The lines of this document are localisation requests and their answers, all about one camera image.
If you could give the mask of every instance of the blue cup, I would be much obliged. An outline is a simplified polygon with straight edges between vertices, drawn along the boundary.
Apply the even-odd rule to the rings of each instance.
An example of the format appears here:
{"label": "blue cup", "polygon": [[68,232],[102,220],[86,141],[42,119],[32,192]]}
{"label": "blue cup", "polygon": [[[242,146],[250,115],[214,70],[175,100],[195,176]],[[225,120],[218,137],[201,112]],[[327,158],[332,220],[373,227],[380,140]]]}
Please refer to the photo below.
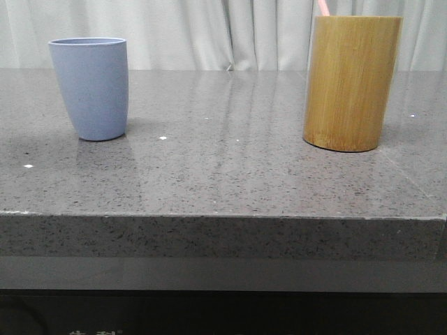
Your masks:
{"label": "blue cup", "polygon": [[129,107],[126,40],[67,38],[48,45],[68,115],[79,137],[104,141],[123,135]]}

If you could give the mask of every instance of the white curtain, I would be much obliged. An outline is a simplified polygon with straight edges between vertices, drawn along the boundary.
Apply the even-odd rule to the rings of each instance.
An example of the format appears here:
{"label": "white curtain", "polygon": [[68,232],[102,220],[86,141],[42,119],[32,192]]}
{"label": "white curtain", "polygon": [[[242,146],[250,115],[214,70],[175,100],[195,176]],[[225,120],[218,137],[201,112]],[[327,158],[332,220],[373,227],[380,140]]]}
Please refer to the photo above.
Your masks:
{"label": "white curtain", "polygon": [[[403,16],[397,69],[446,69],[447,0],[327,2]],[[133,69],[305,70],[319,14],[314,0],[0,0],[0,67],[49,68],[49,40],[114,36]]]}

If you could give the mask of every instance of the granite countertop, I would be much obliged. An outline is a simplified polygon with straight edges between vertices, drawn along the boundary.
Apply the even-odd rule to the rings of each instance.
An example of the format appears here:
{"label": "granite countertop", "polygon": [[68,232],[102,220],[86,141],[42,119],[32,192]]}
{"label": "granite countertop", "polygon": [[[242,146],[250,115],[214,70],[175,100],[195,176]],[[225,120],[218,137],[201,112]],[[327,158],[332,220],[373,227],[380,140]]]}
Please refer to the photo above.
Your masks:
{"label": "granite countertop", "polygon": [[0,77],[1,256],[447,258],[446,73],[397,73],[355,154],[302,140],[303,73],[131,71],[107,142],[78,139],[53,70]]}

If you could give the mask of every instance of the bamboo toothbrush holder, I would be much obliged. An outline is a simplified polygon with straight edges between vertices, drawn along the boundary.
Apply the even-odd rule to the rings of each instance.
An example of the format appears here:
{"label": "bamboo toothbrush holder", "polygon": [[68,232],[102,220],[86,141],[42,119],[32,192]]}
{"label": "bamboo toothbrush holder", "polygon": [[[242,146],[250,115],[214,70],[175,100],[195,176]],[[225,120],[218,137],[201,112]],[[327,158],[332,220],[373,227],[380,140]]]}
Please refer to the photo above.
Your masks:
{"label": "bamboo toothbrush holder", "polygon": [[306,142],[335,151],[377,147],[401,23],[401,17],[316,17]]}

